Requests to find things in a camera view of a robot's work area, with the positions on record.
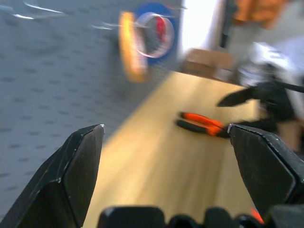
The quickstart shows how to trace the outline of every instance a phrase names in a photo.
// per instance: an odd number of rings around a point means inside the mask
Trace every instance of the wooden table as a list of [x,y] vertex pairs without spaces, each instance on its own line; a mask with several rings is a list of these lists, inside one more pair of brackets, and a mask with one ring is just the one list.
[[257,118],[256,103],[219,108],[239,86],[172,73],[103,146],[98,179],[84,227],[94,228],[113,205],[155,205],[166,219],[186,213],[202,221],[206,208],[220,205],[232,215],[252,202],[238,171],[230,140],[177,127],[179,111],[227,124]]

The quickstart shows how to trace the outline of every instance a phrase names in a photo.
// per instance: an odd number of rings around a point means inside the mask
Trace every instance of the roll of tape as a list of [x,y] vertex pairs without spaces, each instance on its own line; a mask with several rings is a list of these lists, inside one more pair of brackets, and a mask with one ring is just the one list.
[[147,57],[145,45],[140,31],[134,26],[134,14],[121,12],[119,19],[119,43],[124,70],[130,81],[142,83],[146,81]]
[[136,11],[136,24],[145,26],[149,20],[155,17],[161,17],[165,24],[165,34],[162,44],[152,53],[146,53],[138,50],[148,59],[148,65],[153,65],[163,61],[168,57],[176,43],[177,25],[172,11],[160,3],[147,3],[140,6]]

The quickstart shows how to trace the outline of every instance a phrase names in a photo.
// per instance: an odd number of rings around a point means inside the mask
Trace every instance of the blue tape roll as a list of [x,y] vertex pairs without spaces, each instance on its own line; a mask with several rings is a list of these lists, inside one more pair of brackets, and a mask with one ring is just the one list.
[[151,3],[146,3],[141,5],[137,10],[135,10],[135,16],[136,19],[140,18],[142,15],[147,14],[147,13],[155,13],[159,15],[164,15],[168,16],[166,19],[170,21],[173,27],[173,41],[170,49],[168,51],[160,56],[160,57],[147,57],[148,58],[148,65],[153,65],[158,63],[159,61],[163,61],[168,57],[168,55],[172,52],[173,47],[176,45],[176,36],[177,36],[177,25],[174,19],[174,14],[172,11],[164,6],[163,4],[156,3],[156,2],[151,2]]

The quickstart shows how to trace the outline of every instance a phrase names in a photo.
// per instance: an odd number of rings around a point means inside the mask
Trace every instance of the orange pliers handle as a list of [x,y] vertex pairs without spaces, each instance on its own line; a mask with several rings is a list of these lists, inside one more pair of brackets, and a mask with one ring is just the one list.
[[176,124],[192,132],[207,133],[216,136],[223,130],[223,124],[218,120],[212,120],[202,115],[185,112],[180,112],[179,116],[184,120],[177,120]]

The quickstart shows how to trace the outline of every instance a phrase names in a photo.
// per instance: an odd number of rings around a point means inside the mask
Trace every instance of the gray pegboard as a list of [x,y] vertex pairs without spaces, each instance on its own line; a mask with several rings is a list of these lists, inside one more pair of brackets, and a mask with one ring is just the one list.
[[23,20],[0,12],[0,220],[73,131],[103,123],[106,141],[176,67],[174,50],[150,69],[148,83],[133,84],[122,69],[115,32],[91,27],[117,23],[121,10],[144,0],[38,2],[66,16]]

